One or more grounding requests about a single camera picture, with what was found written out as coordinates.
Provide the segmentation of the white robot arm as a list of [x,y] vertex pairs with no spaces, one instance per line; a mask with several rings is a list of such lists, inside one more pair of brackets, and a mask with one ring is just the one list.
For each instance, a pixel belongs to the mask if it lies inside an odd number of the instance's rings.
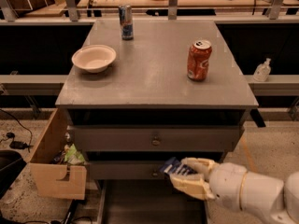
[[231,162],[185,158],[170,180],[195,199],[249,213],[263,224],[299,224],[298,172],[283,181]]

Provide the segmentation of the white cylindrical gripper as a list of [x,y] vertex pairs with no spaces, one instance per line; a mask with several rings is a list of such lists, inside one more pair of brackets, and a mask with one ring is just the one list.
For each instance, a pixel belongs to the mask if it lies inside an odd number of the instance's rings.
[[184,158],[181,162],[191,167],[195,174],[171,174],[170,181],[175,189],[201,201],[215,199],[216,204],[232,211],[241,210],[241,184],[248,172],[244,166],[230,162],[218,164],[205,158]]

